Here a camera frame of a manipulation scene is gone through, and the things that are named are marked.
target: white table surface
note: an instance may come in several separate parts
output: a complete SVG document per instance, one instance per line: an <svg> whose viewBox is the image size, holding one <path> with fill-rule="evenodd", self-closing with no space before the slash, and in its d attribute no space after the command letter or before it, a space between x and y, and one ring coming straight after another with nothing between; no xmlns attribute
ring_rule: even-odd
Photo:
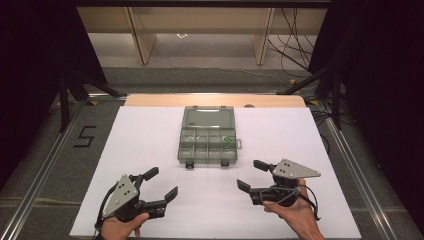
<svg viewBox="0 0 424 240"><path fill-rule="evenodd" d="M281 239L296 238L275 214L254 206L237 188L240 179L252 188L269 187L271 174L253 160L277 164L282 158L321 172L306 179L319 204L318 225L326 238L358 239L352 217L321 137L308 108L234 108L237 138L242 141L235 165L195 165L177 159L183 107L121 107L87 194L70 232L92 236L100 204L122 174L159 174L141 185L140 198L163 199L178 186L165 217L142 226L144 238Z"/></svg>

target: wire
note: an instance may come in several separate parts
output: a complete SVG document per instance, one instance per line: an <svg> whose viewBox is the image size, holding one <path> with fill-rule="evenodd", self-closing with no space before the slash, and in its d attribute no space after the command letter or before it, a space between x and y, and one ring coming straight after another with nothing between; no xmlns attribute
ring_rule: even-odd
<svg viewBox="0 0 424 240"><path fill-rule="evenodd" d="M328 139L324 136L324 135L322 135L321 133L319 134L320 136L321 136L321 138L325 141L325 143L327 144L327 154L330 154L330 142L328 141Z"/></svg>
<svg viewBox="0 0 424 240"><path fill-rule="evenodd" d="M326 118L324 118L321 122L319 122L318 124L317 124L317 127L319 127L325 120L327 120L327 118L328 117L326 117Z"/></svg>
<svg viewBox="0 0 424 240"><path fill-rule="evenodd" d="M326 118L329 117L328 114L324 111L311 111L311 113L312 113L312 116L314 117L315 121L321 120L323 118L326 119Z"/></svg>
<svg viewBox="0 0 424 240"><path fill-rule="evenodd" d="M314 207L314 205L312 205L312 207L314 207L314 215L315 215L315 219L318 221L318 220L320 220L320 218L318 217L318 200L317 200L317 197L315 196L314 191L312 191L312 189L311 189L310 187L308 187L308 186L306 186L306 185L303 185L303 184L302 184L302 186L303 186L303 187L305 187L306 189L308 189L308 190L309 190L309 192L311 192L311 193L312 193L312 196L314 197L315 207Z"/></svg>
<svg viewBox="0 0 424 240"><path fill-rule="evenodd" d="M105 207L106 201L109 199L109 196L115 191L116 186L118 186L118 183L113 185L113 187L109 189L109 191L106 193L106 196L103 198L102 204L100 205L99 214L97 215L97 221L96 221L96 224L94 225L95 229L100 229L103 225L103 221L105 220L105 218L103 218L102 216L103 208Z"/></svg>
<svg viewBox="0 0 424 240"><path fill-rule="evenodd" d="M292 26L290 25L290 22L289 22L289 20L286 16L286 13L284 12L284 8L281 9L281 12L283 13L284 19L286 20L286 23L287 23L287 25L289 26L289 29L290 29L290 35L289 35L289 38L287 39L286 45L288 45L291 36L293 36L293 38L297 42L297 45L299 47L298 49L299 49L300 56L302 57L303 63L305 64L305 68L306 68L306 66L309 64L309 58L308 58L308 56L306 56L305 50L303 50L303 47L299 42L299 37L298 37L298 34L297 34L297 21L296 21L297 20L297 8L293 9L293 25Z"/></svg>
<svg viewBox="0 0 424 240"><path fill-rule="evenodd" d="M357 126L357 123L355 122L355 120L353 119L352 114L350 113L349 106L347 105L347 103L345 103L343 101L340 101L340 106L339 107L343 110L343 112L339 112L339 116L340 117L345 117L345 119L340 118L339 121L341 123L347 125L347 126Z"/></svg>
<svg viewBox="0 0 424 240"><path fill-rule="evenodd" d="M172 60L168 57L168 55L166 55L159 47L155 46L155 49L158 49L158 51L166 57L166 59L168 60L169 64L174 67L174 68L180 68L180 69L202 69L201 67L194 67L194 66L177 66L175 65ZM233 68L233 69L224 69L224 68L219 68L219 67L214 67L211 69L218 69L221 71L228 71L228 72L242 72L242 73L246 73L249 75L253 75L253 76L262 76L262 77L270 77L273 79L276 79L277 81L279 81L280 83L284 84L287 87L292 87L289 83L286 83L283 79L277 78L276 76L273 75L268 75L268 74L260 74L260 73L253 73L253 72L249 72L246 70L242 70L242 69L237 69L237 68Z"/></svg>
<svg viewBox="0 0 424 240"><path fill-rule="evenodd" d="M308 70L305 66L303 66L302 64L300 64L298 61L294 60L292 57L290 57L289 55L285 54L284 52L282 52L281 50L279 50L272 42L271 40L268 39L268 42L271 44L271 46L275 49L275 51L279 52L280 54L282 54L284 57L290 59L292 62L296 63L297 65L299 65L299 67Z"/></svg>
<svg viewBox="0 0 424 240"><path fill-rule="evenodd" d="M93 234L93 237L91 238L91 240L94 240L96 238L96 233L97 233L97 229L94 230L94 234Z"/></svg>
<svg viewBox="0 0 424 240"><path fill-rule="evenodd" d="M278 38L278 40L280 40L280 42L281 42L282 44L287 45L287 43L283 42L283 40L281 39L280 35L277 35L277 38ZM300 48L295 48L295 47L292 47L292 46L290 46L290 45L287 45L287 48L290 48L290 49L293 49L293 50L296 50L296 51L303 51L304 53L307 53L307 54L312 55L312 53L311 53L311 52L308 52L308 51L305 51L305 50L301 50Z"/></svg>
<svg viewBox="0 0 424 240"><path fill-rule="evenodd" d="M309 40L309 38L306 35L304 35L304 37L305 37L306 41L308 41L309 44L311 44L311 47L314 48L315 46L312 44L312 42Z"/></svg>

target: human hand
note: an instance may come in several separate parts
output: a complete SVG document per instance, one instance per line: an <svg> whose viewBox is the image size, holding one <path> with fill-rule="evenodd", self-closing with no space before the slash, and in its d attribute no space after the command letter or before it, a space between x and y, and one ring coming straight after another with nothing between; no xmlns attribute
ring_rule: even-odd
<svg viewBox="0 0 424 240"><path fill-rule="evenodd" d="M300 178L298 182L301 185L306 185L306 181L303 178ZM300 193L308 197L305 187L302 187ZM276 213L280 218L284 219L300 239L324 239L319 231L311 205L305 200L298 198L290 207L283 207L270 201L264 201L263 206L265 212Z"/></svg>
<svg viewBox="0 0 424 240"><path fill-rule="evenodd" d="M121 222L116 217L111 217L103 222L101 234L106 240L127 240L132 231L136 237L140 237L140 227L147 219L148 213L142 213L129 222Z"/></svg>

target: wooden panel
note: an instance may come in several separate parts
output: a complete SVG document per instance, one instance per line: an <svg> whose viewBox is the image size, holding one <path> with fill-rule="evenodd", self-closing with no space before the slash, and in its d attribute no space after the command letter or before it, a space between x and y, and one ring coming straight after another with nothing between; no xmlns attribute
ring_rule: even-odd
<svg viewBox="0 0 424 240"><path fill-rule="evenodd" d="M77 7L89 33L131 33L126 7Z"/></svg>
<svg viewBox="0 0 424 240"><path fill-rule="evenodd" d="M146 33L263 34L266 8L132 8Z"/></svg>
<svg viewBox="0 0 424 240"><path fill-rule="evenodd" d="M132 94L125 106L182 107L182 106L233 106L244 107L305 107L300 96L254 94Z"/></svg>
<svg viewBox="0 0 424 240"><path fill-rule="evenodd" d="M269 31L271 30L275 8L268 8L262 34L252 35L253 49L255 51L256 63L263 64L265 61L266 47L268 44Z"/></svg>
<svg viewBox="0 0 424 240"><path fill-rule="evenodd" d="M324 21L327 9L297 9L296 15L296 29L299 35L318 35L321 29L322 22ZM293 25L295 19L294 9L285 8L284 14L281 8L276 8L274 12L274 19L270 35L290 35L290 26Z"/></svg>
<svg viewBox="0 0 424 240"><path fill-rule="evenodd" d="M128 8L129 18L133 26L133 39L141 58L142 64L147 64L150 58L150 53L156 42L156 33L146 33L144 23L136 16L137 8Z"/></svg>

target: gray floor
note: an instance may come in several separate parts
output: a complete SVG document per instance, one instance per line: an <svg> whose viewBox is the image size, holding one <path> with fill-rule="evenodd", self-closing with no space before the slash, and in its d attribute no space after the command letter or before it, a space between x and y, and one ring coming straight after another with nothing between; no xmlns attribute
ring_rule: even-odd
<svg viewBox="0 0 424 240"><path fill-rule="evenodd" d="M125 35L92 35L99 60L109 84L122 92L218 92L272 93L286 89L290 80L300 81L281 71L279 55L271 49L263 66L254 61L250 39L232 35L175 35L159 36L148 65L141 66L132 52L131 37ZM296 64L284 60L289 73L307 76ZM303 89L302 96L311 96L312 84ZM99 92L90 86L91 93ZM72 239L69 232L80 204L97 166L114 118L123 100L97 98L96 104L76 103L71 109L78 112L65 139L57 160L48 174L38 199L17 239ZM308 105L311 110L321 107ZM348 113L343 104L344 113ZM317 121L320 133L329 141L330 160L346 196L363 239L385 239L378 231L366 203L358 190L343 154L330 131L331 122ZM87 143L78 136L84 126L95 126L85 131L94 136L90 147L76 148ZM60 128L60 107L52 103L51 113L39 132L30 154L20 162L7 185L0 193L0 228L7 226L20 199L31 187ZM397 239L423 239L409 214L388 184L384 173L376 167L374 158L352 117L342 115L342 133L346 137L373 193L389 219Z"/></svg>

